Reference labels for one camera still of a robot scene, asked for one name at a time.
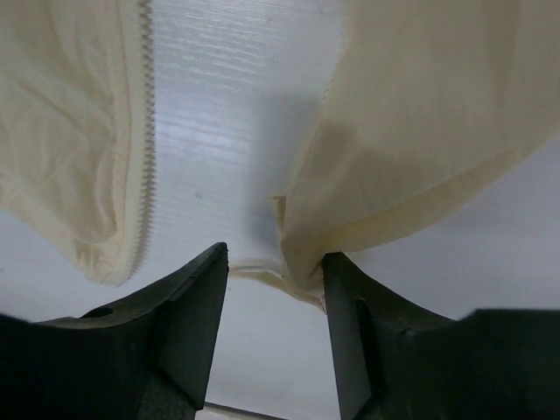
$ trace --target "cream fabric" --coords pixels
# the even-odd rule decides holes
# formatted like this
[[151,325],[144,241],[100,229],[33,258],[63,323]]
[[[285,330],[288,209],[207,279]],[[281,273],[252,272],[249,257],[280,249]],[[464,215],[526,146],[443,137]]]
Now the cream fabric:
[[140,231],[142,8],[0,0],[0,207],[99,283],[127,279]]
[[557,0],[348,0],[348,34],[278,199],[284,287],[315,300],[324,254],[461,207],[558,131]]

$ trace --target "yellow garment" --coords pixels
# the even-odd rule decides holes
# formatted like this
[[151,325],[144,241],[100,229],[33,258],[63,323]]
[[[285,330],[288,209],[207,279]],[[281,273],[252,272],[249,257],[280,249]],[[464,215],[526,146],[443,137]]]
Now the yellow garment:
[[0,0],[0,207],[88,278],[120,284],[144,209],[145,5]]
[[460,208],[554,136],[560,2],[348,0],[346,44],[278,200],[284,286],[317,302],[324,254]]

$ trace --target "screw hole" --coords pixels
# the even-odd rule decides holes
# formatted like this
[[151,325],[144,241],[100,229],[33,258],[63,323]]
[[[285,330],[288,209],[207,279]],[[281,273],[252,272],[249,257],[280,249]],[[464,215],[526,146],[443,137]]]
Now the screw hole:
[[101,317],[106,317],[113,312],[114,311],[108,306],[103,306],[101,308],[95,308],[92,311],[89,311],[82,318],[101,318]]

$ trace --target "zipper teeth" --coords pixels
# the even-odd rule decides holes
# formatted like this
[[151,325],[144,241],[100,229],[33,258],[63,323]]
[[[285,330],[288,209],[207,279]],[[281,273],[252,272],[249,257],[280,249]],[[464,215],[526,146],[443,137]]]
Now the zipper teeth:
[[138,0],[140,40],[140,60],[143,73],[143,105],[144,105],[144,133],[143,133],[143,162],[140,200],[138,204],[138,228],[131,233],[132,249],[129,253],[127,268],[129,278],[140,268],[143,259],[143,245],[147,242],[151,231],[151,213],[153,210],[153,182],[155,160],[155,98],[154,98],[154,64],[152,37],[152,9],[151,0]]

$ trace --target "black plastic part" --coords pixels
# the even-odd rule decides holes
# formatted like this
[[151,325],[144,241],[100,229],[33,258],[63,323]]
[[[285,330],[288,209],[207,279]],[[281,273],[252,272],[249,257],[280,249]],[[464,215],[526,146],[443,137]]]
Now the black plastic part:
[[560,311],[451,321],[343,254],[323,270],[343,420],[560,418]]
[[221,243],[82,318],[30,324],[0,316],[0,417],[194,418],[227,278]]

